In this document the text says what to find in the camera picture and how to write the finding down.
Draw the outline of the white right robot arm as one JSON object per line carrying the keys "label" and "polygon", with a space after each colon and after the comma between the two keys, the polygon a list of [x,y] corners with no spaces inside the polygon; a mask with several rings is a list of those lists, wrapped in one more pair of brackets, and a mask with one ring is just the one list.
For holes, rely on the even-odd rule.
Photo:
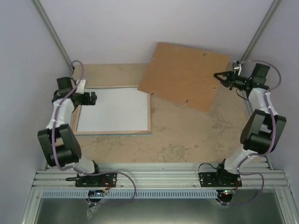
{"label": "white right robot arm", "polygon": [[238,183],[241,169],[258,156],[271,153],[280,139],[286,125],[286,118],[280,116],[271,102],[271,88],[266,85],[266,76],[273,66],[260,60],[249,77],[243,77],[242,63],[234,61],[232,71],[215,73],[220,83],[232,90],[246,92],[253,110],[241,136],[241,147],[217,166],[214,180],[219,186]]}

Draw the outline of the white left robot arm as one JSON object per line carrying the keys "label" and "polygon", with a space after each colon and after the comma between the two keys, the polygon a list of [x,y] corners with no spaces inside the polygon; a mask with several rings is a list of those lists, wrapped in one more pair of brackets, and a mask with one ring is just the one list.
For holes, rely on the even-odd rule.
{"label": "white left robot arm", "polygon": [[57,79],[58,90],[54,92],[53,113],[49,124],[37,134],[43,154],[50,167],[61,170],[74,169],[76,187],[98,187],[102,182],[99,166],[83,157],[79,142],[70,127],[71,116],[78,106],[95,105],[95,92],[85,91],[85,79],[71,77]]}

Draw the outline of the brown frame backing board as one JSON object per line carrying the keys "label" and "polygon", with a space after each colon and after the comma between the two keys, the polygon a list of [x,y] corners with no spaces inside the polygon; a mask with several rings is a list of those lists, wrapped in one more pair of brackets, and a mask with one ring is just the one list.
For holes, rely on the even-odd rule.
{"label": "brown frame backing board", "polygon": [[207,50],[159,42],[138,90],[208,112],[230,57]]}

